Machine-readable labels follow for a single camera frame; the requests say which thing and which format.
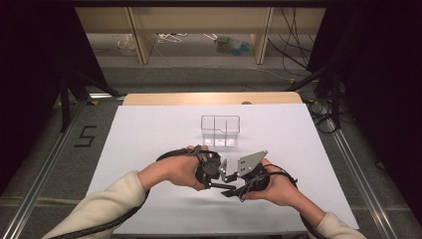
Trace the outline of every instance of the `metal rail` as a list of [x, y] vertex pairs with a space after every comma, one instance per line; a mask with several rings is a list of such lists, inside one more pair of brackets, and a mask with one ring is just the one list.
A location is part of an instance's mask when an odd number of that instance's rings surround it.
[[28, 221], [32, 210], [35, 207], [35, 204], [40, 196], [41, 192], [44, 189], [60, 155], [63, 151], [64, 146], [66, 145], [66, 141], [71, 133], [73, 126], [78, 119], [82, 109], [85, 106], [85, 102], [78, 102], [73, 115], [72, 119], [69, 123], [67, 129], [63, 132], [60, 132], [58, 139], [53, 146], [47, 160], [44, 162], [43, 167], [41, 168], [40, 172], [37, 175], [34, 183], [32, 184], [30, 190], [26, 194], [22, 204], [20, 205], [18, 211], [16, 212], [13, 219], [10, 221], [9, 226], [7, 227], [6, 233], [3, 235], [3, 238], [7, 239], [14, 239], [18, 238], [21, 234], [22, 230], [26, 222]]
[[[334, 129], [335, 125], [332, 120], [328, 120], [327, 123], [331, 129]], [[373, 192], [341, 129], [337, 129], [333, 135], [382, 238], [398, 239], [388, 215]]]

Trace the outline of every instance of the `white sleeve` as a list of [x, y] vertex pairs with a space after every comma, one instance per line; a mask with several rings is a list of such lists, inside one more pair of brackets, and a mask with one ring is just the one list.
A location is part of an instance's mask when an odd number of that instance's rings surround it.
[[[95, 192], [84, 198], [72, 213], [43, 238], [51, 238], [82, 229], [99, 226], [115, 220], [145, 200], [145, 191], [136, 171], [130, 172], [105, 191]], [[109, 238], [113, 230], [96, 233], [84, 238]]]
[[353, 228], [348, 227], [330, 212], [325, 214], [316, 231], [329, 239], [364, 239], [365, 237]]

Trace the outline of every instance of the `person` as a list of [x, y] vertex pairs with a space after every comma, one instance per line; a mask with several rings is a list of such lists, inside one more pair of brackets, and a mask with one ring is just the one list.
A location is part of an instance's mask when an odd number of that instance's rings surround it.
[[[269, 172], [280, 170], [267, 159], [262, 160]], [[84, 198], [71, 214], [43, 238], [52, 238], [85, 228], [103, 225], [142, 205], [145, 193], [154, 185], [168, 180], [177, 186], [195, 190], [204, 185], [195, 177], [199, 160], [195, 155], [170, 156], [154, 162], [141, 171], [129, 172], [105, 191], [95, 192]], [[333, 213], [324, 212], [297, 190], [283, 175], [271, 175], [268, 187], [263, 191], [251, 191], [247, 200], [265, 199], [279, 206], [291, 206], [300, 212], [308, 223], [321, 235], [330, 239], [365, 238], [358, 231], [341, 222]], [[90, 235], [88, 238], [109, 238], [117, 228]]]

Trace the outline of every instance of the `transparent container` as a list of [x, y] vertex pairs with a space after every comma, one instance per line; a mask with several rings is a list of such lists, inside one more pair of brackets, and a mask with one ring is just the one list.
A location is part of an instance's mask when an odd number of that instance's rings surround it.
[[117, 47], [122, 55], [136, 56], [136, 46], [131, 34], [125, 34], [124, 39], [117, 42]]
[[203, 143], [209, 146], [237, 146], [240, 132], [238, 116], [202, 116]]

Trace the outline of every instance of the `white table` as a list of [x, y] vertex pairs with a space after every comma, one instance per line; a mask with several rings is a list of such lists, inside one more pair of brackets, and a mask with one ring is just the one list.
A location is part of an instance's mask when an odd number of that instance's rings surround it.
[[[88, 193], [104, 190], [128, 171], [146, 167], [169, 150], [200, 144], [203, 115], [240, 116], [238, 146], [210, 148], [228, 159], [228, 173], [236, 170], [238, 157], [266, 149], [272, 163], [299, 179], [298, 187], [305, 195], [358, 228], [304, 104], [119, 107]], [[237, 186], [243, 183], [234, 182]], [[220, 194], [223, 190], [197, 192], [160, 183], [151, 189], [142, 208], [114, 233], [221, 236], [306, 231], [292, 208], [264, 200], [242, 203]]]

